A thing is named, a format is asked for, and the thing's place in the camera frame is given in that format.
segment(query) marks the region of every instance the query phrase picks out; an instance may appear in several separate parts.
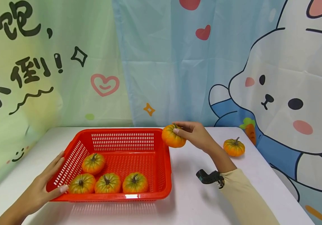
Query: smart watch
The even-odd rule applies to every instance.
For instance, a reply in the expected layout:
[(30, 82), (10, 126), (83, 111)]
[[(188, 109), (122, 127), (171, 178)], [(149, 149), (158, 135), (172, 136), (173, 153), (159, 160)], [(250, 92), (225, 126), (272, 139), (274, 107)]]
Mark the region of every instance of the smart watch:
[(214, 182), (217, 182), (219, 189), (222, 189), (225, 185), (225, 179), (216, 170), (210, 174), (207, 174), (204, 170), (201, 169), (196, 173), (196, 176), (202, 184), (212, 184)]

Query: smiley face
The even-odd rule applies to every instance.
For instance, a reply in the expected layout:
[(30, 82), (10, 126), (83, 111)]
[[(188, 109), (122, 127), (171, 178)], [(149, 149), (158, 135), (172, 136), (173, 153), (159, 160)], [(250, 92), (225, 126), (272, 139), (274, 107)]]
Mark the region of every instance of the smiley face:
[(12, 159), (12, 160), (9, 160), (9, 161), (7, 161), (7, 163), (6, 164), (9, 164), (11, 161), (12, 162), (17, 162), (17, 161), (19, 161), (21, 158), (22, 158), (22, 156), (24, 155), (24, 148), (22, 148), (21, 149), (21, 151), (20, 152), (16, 152), (16, 156), (18, 156), (16, 159)]
[(17, 162), (17, 161), (19, 161), (19, 160), (22, 158), (23, 154), (24, 154), (23, 150), (24, 150), (24, 148), (22, 148), (22, 149), (21, 149), (21, 155), (20, 155), (17, 159), (12, 159), (11, 161), (12, 161), (12, 162)]

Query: basket rim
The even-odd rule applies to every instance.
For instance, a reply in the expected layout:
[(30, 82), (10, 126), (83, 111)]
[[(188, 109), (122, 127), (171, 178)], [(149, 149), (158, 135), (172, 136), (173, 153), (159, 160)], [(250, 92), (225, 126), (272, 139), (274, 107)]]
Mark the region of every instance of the basket rim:
[[(64, 156), (68, 155), (72, 151), (72, 147), (77, 144), (79, 137), (85, 132), (93, 132), (93, 131), (162, 131), (161, 128), (91, 128), (84, 129), (79, 131), (71, 140), (71, 142), (67, 145)], [(160, 192), (146, 192), (146, 193), (117, 193), (117, 194), (62, 194), (61, 196), (52, 199), (51, 202), (117, 202), (117, 201), (152, 201), (158, 199), (164, 199), (168, 197), (172, 189), (171, 182), (171, 160), (170, 160), (170, 152), (169, 147), (167, 145), (163, 145), (165, 149), (165, 171), (169, 171), (165, 175), (165, 189)]]

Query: red plastic basket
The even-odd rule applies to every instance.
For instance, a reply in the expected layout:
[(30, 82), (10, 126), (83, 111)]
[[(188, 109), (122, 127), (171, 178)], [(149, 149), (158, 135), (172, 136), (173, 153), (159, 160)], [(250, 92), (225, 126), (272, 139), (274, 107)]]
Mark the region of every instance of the red plastic basket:
[(116, 173), (121, 182), (130, 173), (146, 176), (149, 192), (131, 194), (69, 194), (66, 192), (53, 201), (154, 201), (171, 192), (171, 163), (169, 148), (161, 139), (159, 128), (87, 129), (76, 134), (67, 146), (61, 169), (47, 183), (46, 190), (68, 184), (83, 173), (81, 164), (88, 155), (98, 152), (106, 159), (105, 168), (95, 176)]

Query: pumpkin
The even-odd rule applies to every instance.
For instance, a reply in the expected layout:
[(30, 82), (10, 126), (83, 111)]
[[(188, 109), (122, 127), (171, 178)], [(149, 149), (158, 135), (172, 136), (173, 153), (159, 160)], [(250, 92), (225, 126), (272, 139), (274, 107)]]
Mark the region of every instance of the pumpkin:
[(97, 175), (105, 167), (106, 160), (101, 154), (92, 154), (87, 156), (82, 162), (82, 170), (91, 175)]
[(68, 192), (70, 194), (91, 194), (95, 190), (96, 179), (89, 173), (76, 176), (70, 183)]
[(239, 138), (228, 139), (224, 142), (224, 150), (230, 156), (239, 157), (245, 153), (245, 146), (239, 141)]
[(168, 125), (162, 130), (161, 138), (167, 146), (173, 148), (183, 147), (186, 143), (186, 139), (175, 134), (174, 128), (181, 129), (181, 127), (177, 126), (176, 124)]
[(147, 178), (139, 172), (130, 173), (122, 184), (124, 193), (142, 193), (147, 192), (148, 182)]
[(95, 185), (95, 193), (119, 193), (121, 190), (121, 180), (115, 173), (107, 173), (100, 177)]

